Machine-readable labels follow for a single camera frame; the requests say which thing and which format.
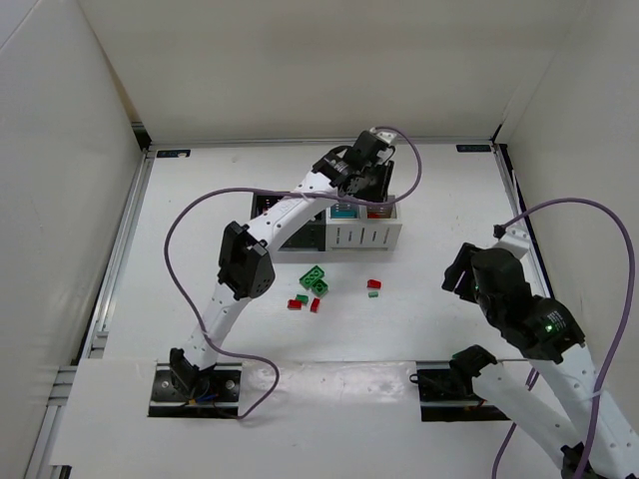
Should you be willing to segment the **teal lego brick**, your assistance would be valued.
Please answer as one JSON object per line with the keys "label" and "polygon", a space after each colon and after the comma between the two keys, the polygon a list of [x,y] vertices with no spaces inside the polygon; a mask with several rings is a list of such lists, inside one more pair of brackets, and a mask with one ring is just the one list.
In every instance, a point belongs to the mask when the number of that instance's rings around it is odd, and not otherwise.
{"label": "teal lego brick", "polygon": [[330,209],[332,220],[350,220],[358,218],[358,208],[345,205],[335,205]]}

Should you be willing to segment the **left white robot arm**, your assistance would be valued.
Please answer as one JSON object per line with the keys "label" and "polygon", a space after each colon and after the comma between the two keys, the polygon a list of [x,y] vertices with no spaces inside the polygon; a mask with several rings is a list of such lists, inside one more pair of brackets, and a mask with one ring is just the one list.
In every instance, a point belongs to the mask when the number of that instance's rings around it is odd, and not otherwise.
{"label": "left white robot arm", "polygon": [[170,351],[173,385],[198,393],[223,354],[236,320],[276,279],[272,255],[308,221],[341,200],[358,206],[386,205],[396,133],[374,128],[353,145],[331,149],[299,184],[248,223],[228,223],[223,231],[219,271],[205,309],[194,311],[197,327],[186,343]]}

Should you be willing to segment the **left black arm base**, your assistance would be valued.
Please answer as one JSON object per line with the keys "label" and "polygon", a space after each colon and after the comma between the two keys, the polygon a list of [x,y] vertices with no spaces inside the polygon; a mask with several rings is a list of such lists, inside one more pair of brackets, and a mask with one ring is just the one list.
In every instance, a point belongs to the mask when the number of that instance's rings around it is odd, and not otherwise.
{"label": "left black arm base", "polygon": [[160,364],[155,371],[148,416],[233,419],[239,414],[242,372],[238,363],[219,364],[184,392],[177,386],[169,365]]}

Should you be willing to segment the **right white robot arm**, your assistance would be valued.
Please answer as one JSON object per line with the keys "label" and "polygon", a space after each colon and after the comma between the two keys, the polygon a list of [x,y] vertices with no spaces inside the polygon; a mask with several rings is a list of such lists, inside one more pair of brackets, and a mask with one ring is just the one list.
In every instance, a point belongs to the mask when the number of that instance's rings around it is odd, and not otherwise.
{"label": "right white robot arm", "polygon": [[485,348],[450,362],[453,380],[496,406],[534,440],[564,478],[635,478],[638,435],[610,394],[595,387],[598,368],[585,335],[559,301],[535,295],[519,258],[503,247],[461,246],[443,289],[477,304],[487,322],[545,380],[557,412],[517,382]]}

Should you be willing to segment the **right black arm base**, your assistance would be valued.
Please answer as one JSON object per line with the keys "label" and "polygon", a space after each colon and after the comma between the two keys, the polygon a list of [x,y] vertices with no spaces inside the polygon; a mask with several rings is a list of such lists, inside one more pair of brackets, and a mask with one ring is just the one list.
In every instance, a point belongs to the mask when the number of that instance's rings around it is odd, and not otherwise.
{"label": "right black arm base", "polygon": [[409,381],[418,390],[422,422],[493,422],[509,418],[493,404],[466,392],[447,362],[417,362]]}

